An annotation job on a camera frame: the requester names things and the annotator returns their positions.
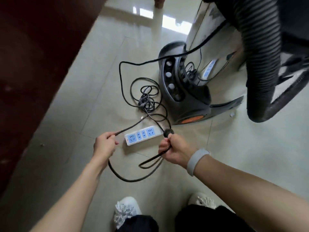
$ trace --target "power strip switch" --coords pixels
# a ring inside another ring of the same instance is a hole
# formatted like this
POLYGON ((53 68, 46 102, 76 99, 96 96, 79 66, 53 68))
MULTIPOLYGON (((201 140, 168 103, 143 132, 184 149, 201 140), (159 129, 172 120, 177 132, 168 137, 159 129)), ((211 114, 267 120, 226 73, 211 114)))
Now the power strip switch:
POLYGON ((135 132, 125 135, 125 140, 128 146, 142 142, 144 140, 154 138, 162 135, 163 131, 157 126, 149 126, 144 129, 137 130, 135 132))

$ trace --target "wristband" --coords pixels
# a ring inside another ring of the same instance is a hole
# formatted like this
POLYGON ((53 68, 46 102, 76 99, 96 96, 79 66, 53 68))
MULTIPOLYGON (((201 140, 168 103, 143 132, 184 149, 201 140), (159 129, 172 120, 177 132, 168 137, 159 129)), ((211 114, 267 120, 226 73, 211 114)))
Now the wristband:
POLYGON ((196 164, 204 155, 210 155, 210 152, 205 149, 199 149, 191 156, 187 165, 187 172, 189 175, 193 176, 193 171, 195 169, 196 164))

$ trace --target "hand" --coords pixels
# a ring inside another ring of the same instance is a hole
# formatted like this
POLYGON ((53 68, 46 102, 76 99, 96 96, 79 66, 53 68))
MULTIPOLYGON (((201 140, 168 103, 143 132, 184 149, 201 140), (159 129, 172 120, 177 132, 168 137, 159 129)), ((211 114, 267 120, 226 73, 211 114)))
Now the hand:
POLYGON ((159 153, 166 150, 170 145, 172 148, 162 155, 164 159, 172 164, 178 164, 183 168, 187 168, 188 161, 197 151, 197 148, 190 146, 187 141, 178 134, 169 134, 168 138, 164 138, 159 145, 159 153))
POLYGON ((107 160, 113 155, 115 146, 119 144, 115 139, 115 133, 106 132, 95 139, 91 161, 102 165, 102 168, 106 168, 107 160))

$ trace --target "person's left hand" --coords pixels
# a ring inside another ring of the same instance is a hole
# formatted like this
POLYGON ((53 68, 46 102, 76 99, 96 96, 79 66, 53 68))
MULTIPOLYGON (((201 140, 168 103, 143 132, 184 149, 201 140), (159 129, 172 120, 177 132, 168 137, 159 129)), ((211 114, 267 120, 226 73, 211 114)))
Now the person's left hand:
POLYGON ((95 139, 92 161, 101 164, 102 168, 106 168, 108 159, 115 151, 115 146, 119 144, 115 139, 115 133, 106 132, 95 139))

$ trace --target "person's right hand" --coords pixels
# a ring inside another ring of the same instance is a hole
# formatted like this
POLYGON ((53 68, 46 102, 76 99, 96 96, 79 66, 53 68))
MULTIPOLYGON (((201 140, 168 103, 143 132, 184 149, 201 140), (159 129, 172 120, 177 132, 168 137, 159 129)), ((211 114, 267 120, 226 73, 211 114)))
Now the person's right hand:
POLYGON ((178 134, 169 134, 168 138, 164 138, 159 145, 159 153, 165 151, 170 145, 172 148, 162 155, 164 159, 172 164, 178 164, 183 168, 187 168, 188 161, 197 151, 197 148, 190 146, 187 141, 178 134))

